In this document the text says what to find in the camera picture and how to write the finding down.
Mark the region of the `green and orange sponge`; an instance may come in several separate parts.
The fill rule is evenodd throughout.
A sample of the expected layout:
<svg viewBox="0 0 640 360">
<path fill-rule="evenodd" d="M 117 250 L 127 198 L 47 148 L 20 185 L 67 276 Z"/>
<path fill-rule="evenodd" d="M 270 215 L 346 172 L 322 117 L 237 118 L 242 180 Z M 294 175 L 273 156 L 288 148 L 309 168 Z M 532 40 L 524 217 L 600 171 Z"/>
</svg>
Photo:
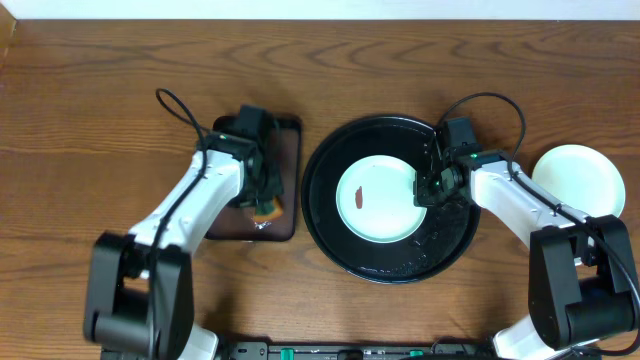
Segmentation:
<svg viewBox="0 0 640 360">
<path fill-rule="evenodd" d="M 283 206 L 277 196 L 270 200 L 258 200 L 254 207 L 253 221 L 255 223 L 272 222 L 283 213 Z"/>
</svg>

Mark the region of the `mint green plate front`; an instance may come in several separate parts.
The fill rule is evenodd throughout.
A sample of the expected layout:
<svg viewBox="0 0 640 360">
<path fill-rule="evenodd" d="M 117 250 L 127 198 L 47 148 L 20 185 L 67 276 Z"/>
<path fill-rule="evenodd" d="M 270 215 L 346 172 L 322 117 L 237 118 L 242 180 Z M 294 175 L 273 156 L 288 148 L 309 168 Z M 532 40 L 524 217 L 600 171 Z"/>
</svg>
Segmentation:
<svg viewBox="0 0 640 360">
<path fill-rule="evenodd" d="M 388 155 L 372 155 L 351 164 L 336 188 L 336 207 L 347 228 L 360 238 L 391 244 L 413 234 L 427 209 L 414 204 L 416 170 Z"/>
</svg>

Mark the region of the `mint green plate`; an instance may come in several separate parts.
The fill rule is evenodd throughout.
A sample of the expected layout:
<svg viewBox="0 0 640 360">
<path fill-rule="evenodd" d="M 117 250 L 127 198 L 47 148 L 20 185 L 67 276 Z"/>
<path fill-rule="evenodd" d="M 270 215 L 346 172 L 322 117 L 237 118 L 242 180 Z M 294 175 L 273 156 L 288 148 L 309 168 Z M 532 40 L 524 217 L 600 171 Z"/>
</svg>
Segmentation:
<svg viewBox="0 0 640 360">
<path fill-rule="evenodd" d="M 360 238 L 391 244 L 413 234 L 427 209 L 414 204 L 416 170 L 388 155 L 372 155 L 351 164 L 336 188 L 336 207 L 347 228 Z"/>
<path fill-rule="evenodd" d="M 552 148 L 534 166 L 532 180 L 562 201 L 593 217 L 619 217 L 626 188 L 616 166 L 602 153 L 584 145 Z"/>
</svg>

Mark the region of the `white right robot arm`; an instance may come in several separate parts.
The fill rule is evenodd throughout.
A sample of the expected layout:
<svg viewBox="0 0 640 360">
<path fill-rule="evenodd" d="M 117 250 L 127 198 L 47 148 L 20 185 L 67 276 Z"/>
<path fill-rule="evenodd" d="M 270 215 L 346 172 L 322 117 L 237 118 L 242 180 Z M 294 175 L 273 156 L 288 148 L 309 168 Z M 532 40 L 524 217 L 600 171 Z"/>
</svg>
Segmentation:
<svg viewBox="0 0 640 360">
<path fill-rule="evenodd" d="M 594 342 L 639 328 L 639 285 L 624 223 L 591 217 L 536 185 L 502 151 L 454 149 L 417 172 L 414 202 L 486 209 L 529 249 L 528 314 L 493 338 L 506 359 L 599 357 Z"/>
</svg>

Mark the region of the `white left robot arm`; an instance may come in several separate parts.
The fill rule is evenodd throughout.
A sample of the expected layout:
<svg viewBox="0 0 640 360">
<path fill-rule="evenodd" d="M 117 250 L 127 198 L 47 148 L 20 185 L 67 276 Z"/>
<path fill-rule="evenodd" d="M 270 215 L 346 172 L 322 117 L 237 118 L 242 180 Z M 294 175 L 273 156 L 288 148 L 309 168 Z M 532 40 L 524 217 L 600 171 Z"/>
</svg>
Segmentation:
<svg viewBox="0 0 640 360">
<path fill-rule="evenodd" d="M 105 232 L 89 267 L 83 335 L 103 359 L 213 359 L 220 339 L 195 321 L 193 255 L 229 203 L 276 198 L 281 135 L 201 136 L 186 173 L 124 235 Z"/>
</svg>

